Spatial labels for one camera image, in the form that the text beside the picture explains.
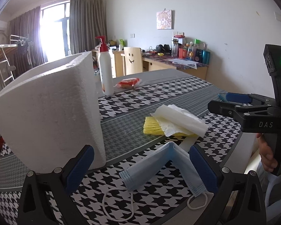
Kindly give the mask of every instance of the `yellow sponge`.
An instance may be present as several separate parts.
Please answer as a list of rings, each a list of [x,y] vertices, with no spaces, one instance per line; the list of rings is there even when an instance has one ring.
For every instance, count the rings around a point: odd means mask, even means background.
[[[143,133],[144,134],[152,134],[152,135],[164,135],[161,127],[154,117],[146,117],[145,123],[143,125]],[[175,133],[174,136],[194,136],[195,134],[187,135],[184,133]]]

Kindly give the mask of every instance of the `white napkin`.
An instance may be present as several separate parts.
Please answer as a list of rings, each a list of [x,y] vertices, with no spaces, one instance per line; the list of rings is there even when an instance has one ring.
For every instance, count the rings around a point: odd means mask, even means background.
[[[151,113],[151,116],[157,120],[167,137],[179,132],[204,137],[208,129],[208,125],[201,119],[175,105],[162,105],[156,109],[155,113]]]

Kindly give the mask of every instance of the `wooden chair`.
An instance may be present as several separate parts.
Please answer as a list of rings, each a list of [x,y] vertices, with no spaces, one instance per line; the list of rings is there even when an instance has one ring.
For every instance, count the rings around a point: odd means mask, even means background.
[[[140,48],[124,47],[124,54],[121,55],[123,56],[124,75],[143,72],[143,58]]]

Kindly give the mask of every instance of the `red pump cap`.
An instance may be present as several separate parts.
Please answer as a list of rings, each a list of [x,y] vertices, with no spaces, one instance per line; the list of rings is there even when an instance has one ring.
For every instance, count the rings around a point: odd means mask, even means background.
[[[101,44],[100,44],[100,48],[99,48],[99,52],[108,52],[108,46],[105,43],[105,35],[102,36],[97,36],[96,39],[101,39]]]

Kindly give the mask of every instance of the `cable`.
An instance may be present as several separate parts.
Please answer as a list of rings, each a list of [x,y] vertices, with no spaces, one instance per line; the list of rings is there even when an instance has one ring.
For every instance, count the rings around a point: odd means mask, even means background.
[[[115,221],[115,222],[125,222],[125,221],[128,221],[130,218],[132,218],[134,216],[134,209],[133,209],[133,192],[130,193],[130,202],[131,202],[131,216],[126,218],[126,219],[115,219],[115,218],[112,218],[106,211],[105,209],[105,198],[106,198],[106,195],[107,193],[109,193],[111,190],[127,190],[125,187],[120,187],[120,188],[111,188],[109,189],[103,196],[103,200],[102,200],[102,207],[103,207],[103,211],[104,213],[106,214],[106,216],[112,220],[112,221]]]
[[[153,49],[151,46],[147,49],[147,52],[156,52],[156,49]]]
[[[189,209],[191,209],[191,210],[197,210],[197,209],[200,209],[200,208],[203,208],[203,207],[205,207],[206,205],[207,205],[207,201],[208,201],[208,197],[207,197],[207,195],[206,195],[206,193],[205,192],[203,192],[202,193],[204,196],[205,196],[205,203],[204,203],[204,205],[202,205],[202,206],[198,206],[198,207],[191,207],[191,205],[190,205],[190,200],[192,199],[192,197],[193,197],[193,195],[191,195],[189,198],[188,198],[188,200],[187,200],[187,207],[189,208]]]

